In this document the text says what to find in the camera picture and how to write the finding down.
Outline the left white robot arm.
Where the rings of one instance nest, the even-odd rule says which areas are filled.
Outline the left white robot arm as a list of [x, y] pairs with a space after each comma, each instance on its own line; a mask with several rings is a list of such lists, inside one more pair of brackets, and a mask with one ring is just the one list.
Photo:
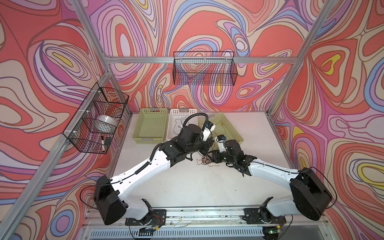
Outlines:
[[208, 122], [199, 127], [189, 124], [171, 140], [157, 144], [150, 157], [132, 169], [108, 178], [97, 180], [94, 201], [105, 225], [121, 218], [143, 220], [151, 212], [147, 200], [130, 199], [130, 194], [142, 183], [158, 173], [185, 160], [188, 155], [199, 152], [206, 155], [214, 140], [211, 136], [215, 125]]

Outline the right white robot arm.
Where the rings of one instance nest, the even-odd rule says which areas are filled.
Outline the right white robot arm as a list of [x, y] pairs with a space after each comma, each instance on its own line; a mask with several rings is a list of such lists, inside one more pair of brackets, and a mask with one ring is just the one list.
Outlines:
[[333, 196], [317, 174], [309, 169], [288, 169], [246, 155], [235, 140], [216, 138], [218, 149], [212, 151], [212, 161], [225, 163], [236, 169], [242, 176], [259, 177], [290, 191], [289, 195], [268, 198], [260, 211], [265, 216], [280, 217], [302, 215], [318, 221], [329, 207]]

